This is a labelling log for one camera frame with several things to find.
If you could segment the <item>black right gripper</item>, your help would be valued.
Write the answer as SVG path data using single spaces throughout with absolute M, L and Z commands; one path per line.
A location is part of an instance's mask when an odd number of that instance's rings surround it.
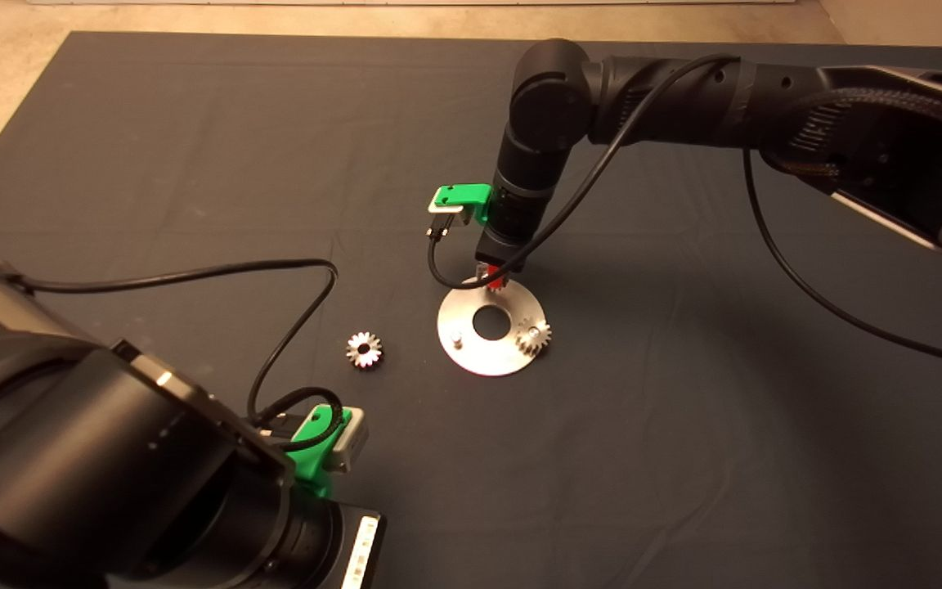
M 509 278 L 498 266 L 508 263 L 537 234 L 554 189 L 494 189 L 487 202 L 487 220 L 476 243 L 478 279 L 489 292 L 503 290 Z

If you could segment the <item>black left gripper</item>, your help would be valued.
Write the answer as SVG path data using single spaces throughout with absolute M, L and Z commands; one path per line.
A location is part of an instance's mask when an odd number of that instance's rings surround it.
M 271 555 L 271 586 L 371 588 L 387 531 L 381 512 L 295 491 Z

